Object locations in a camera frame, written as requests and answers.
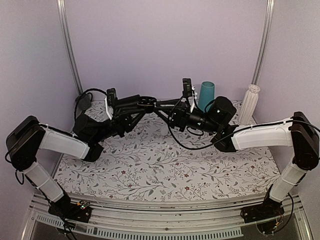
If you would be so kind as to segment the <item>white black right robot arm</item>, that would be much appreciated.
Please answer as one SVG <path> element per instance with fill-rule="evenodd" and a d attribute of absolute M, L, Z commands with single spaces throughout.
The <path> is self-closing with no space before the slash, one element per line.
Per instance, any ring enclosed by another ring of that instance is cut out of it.
<path fill-rule="evenodd" d="M 204 111 L 189 110 L 188 105 L 180 99 L 167 100 L 164 104 L 162 106 L 160 102 L 156 103 L 153 111 L 166 121 L 169 129 L 177 127 L 184 131 L 186 127 L 191 127 L 213 134 L 211 146 L 220 152 L 233 153 L 249 148 L 274 146 L 293 148 L 292 160 L 271 185 L 265 202 L 258 208 L 262 218 L 269 218 L 274 214 L 278 210 L 278 204 L 291 189 L 319 164 L 319 129 L 300 111 L 282 121 L 243 126 L 229 124 L 236 114 L 236 108 L 223 96 L 210 101 Z"/>

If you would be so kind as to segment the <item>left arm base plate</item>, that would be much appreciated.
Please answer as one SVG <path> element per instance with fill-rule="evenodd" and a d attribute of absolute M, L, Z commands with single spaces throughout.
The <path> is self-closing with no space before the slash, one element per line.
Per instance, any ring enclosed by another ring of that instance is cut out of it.
<path fill-rule="evenodd" d="M 81 200 L 77 203 L 71 203 L 69 200 L 61 199 L 51 203 L 48 213 L 63 219 L 88 223 L 92 214 L 90 205 L 89 201 Z"/>

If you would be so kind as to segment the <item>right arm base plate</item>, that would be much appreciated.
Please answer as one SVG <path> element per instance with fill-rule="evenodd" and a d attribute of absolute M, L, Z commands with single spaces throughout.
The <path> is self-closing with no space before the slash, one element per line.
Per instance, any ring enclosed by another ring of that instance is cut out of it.
<path fill-rule="evenodd" d="M 240 216 L 245 223 L 252 223 L 273 217 L 283 215 L 285 213 L 282 205 L 272 204 L 256 204 L 243 207 L 240 211 Z"/>

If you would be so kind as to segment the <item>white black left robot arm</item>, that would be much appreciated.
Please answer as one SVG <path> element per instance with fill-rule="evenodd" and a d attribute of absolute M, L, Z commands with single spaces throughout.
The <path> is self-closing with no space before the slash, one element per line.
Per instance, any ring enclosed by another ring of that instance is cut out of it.
<path fill-rule="evenodd" d="M 148 108 L 137 105 L 118 107 L 104 121 L 80 114 L 75 120 L 73 133 L 42 124 L 30 115 L 7 137 L 5 160 L 54 203 L 63 217 L 70 217 L 75 211 L 74 205 L 63 188 L 37 161 L 38 151 L 49 150 L 94 162 L 104 149 L 101 141 L 114 136 L 123 137 L 150 112 Z"/>

